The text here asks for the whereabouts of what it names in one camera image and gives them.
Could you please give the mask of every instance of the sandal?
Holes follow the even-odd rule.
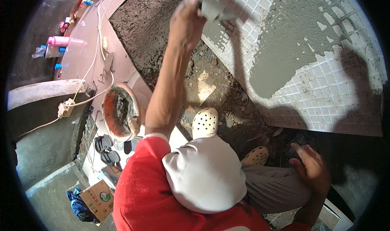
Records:
[[[192,139],[207,137],[216,134],[218,129],[218,112],[213,107],[202,109],[192,122]]]
[[[241,160],[241,164],[264,165],[267,162],[269,155],[268,148],[265,146],[259,146],[248,153],[244,159]]]

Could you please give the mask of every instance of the person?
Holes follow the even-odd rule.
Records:
[[[324,160],[310,146],[292,144],[301,159],[290,159],[293,168],[266,167],[253,155],[252,161],[241,164],[215,134],[218,113],[207,108],[193,121],[194,140],[170,149],[186,68],[205,22],[197,0],[182,1],[172,15],[168,46],[146,112],[145,136],[116,186],[115,225],[120,231],[269,230],[261,214],[301,207],[294,222],[282,230],[309,231],[330,188]],[[263,153],[257,150],[252,153]]]

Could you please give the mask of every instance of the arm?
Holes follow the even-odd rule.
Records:
[[[312,196],[306,206],[299,209],[295,214],[294,222],[313,226],[318,219],[330,188],[329,171],[323,157],[309,145],[300,146],[293,143],[291,146],[302,159],[302,162],[298,159],[290,159],[289,163],[295,168],[301,181],[312,190]]]
[[[172,15],[168,46],[146,112],[145,134],[162,133],[169,139],[178,120],[187,65],[205,22],[197,0],[182,1]]]

